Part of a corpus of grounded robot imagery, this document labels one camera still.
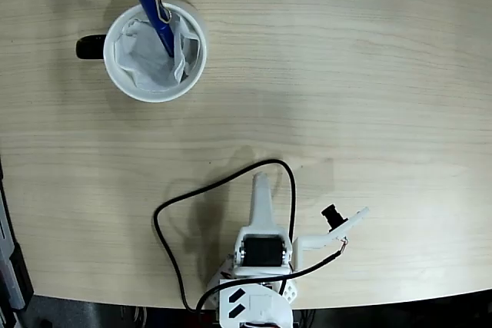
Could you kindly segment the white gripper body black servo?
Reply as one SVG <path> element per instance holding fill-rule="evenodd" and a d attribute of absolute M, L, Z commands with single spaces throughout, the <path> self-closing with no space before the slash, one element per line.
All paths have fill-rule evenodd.
<path fill-rule="evenodd" d="M 274 277 L 291 273 L 292 244 L 287 231 L 242 227 L 234 245 L 232 273 L 235 277 Z"/>

